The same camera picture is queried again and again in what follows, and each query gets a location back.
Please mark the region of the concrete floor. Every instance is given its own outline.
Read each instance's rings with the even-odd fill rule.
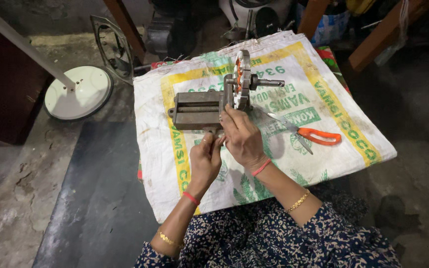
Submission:
[[[224,45],[208,33],[199,35],[198,53]],[[63,70],[102,65],[92,34],[34,37],[33,45]],[[429,49],[404,49],[348,84],[398,151],[348,176],[350,191],[370,204],[364,224],[382,229],[404,266],[429,266]],[[133,94],[115,80],[109,102],[84,121],[134,122]],[[32,265],[84,121],[56,122],[41,110],[24,146],[0,147],[0,267]]]

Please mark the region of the floral dress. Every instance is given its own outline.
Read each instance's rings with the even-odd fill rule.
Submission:
[[[302,227],[275,198],[194,216],[178,260],[145,242],[135,267],[401,267],[377,228],[346,220],[364,216],[365,202],[329,201]]]

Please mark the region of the red thread bracelet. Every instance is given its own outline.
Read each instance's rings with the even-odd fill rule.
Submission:
[[[196,198],[194,198],[191,194],[183,192],[183,195],[189,198],[195,205],[200,205],[200,202],[196,200]]]
[[[256,176],[259,172],[263,171],[263,169],[271,162],[271,159],[267,159],[266,162],[256,171],[254,171],[252,174],[253,176]]]

